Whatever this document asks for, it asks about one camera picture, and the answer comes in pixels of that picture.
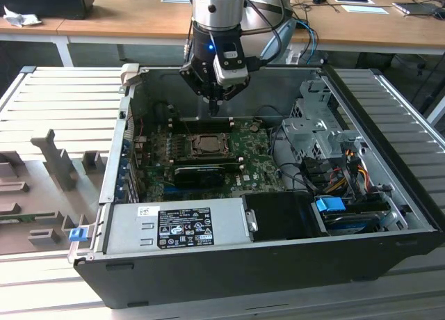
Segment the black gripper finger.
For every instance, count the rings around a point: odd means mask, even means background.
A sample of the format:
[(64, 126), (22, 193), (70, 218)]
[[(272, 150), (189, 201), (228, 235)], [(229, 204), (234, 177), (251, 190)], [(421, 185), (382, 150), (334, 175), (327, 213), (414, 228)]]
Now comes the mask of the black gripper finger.
[(209, 115), (217, 115), (218, 84), (212, 64), (204, 61), (189, 61), (181, 67), (179, 73), (192, 91), (208, 104)]
[(248, 77), (242, 83), (237, 83), (228, 88), (224, 88), (219, 84), (215, 84), (213, 86), (213, 115), (217, 115), (220, 109), (220, 106), (223, 102), (228, 102), (241, 91), (246, 89), (250, 83), (250, 78)]

